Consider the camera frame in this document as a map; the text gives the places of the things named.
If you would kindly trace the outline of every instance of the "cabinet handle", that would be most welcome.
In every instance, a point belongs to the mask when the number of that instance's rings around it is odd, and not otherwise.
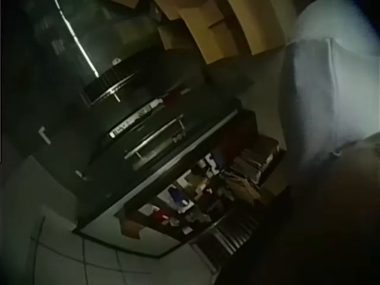
[[[183,125],[181,119],[183,118],[183,114],[179,115],[177,118],[171,120],[169,123],[165,124],[164,126],[162,126],[158,131],[156,131],[153,135],[151,135],[150,137],[148,137],[146,140],[144,140],[143,142],[141,142],[138,146],[136,146],[133,150],[131,150],[129,153],[127,153],[125,156],[124,156],[124,159],[129,159],[131,156],[133,156],[134,154],[136,154],[139,158],[142,158],[141,155],[138,153],[139,150],[141,150],[144,146],[146,146],[150,141],[152,141],[153,139],[155,139],[156,137],[158,137],[162,132],[164,132],[166,129],[168,129],[168,127],[172,126],[173,124],[175,124],[176,122],[179,122],[180,124],[180,127],[182,128],[183,131],[185,131],[185,126]]]

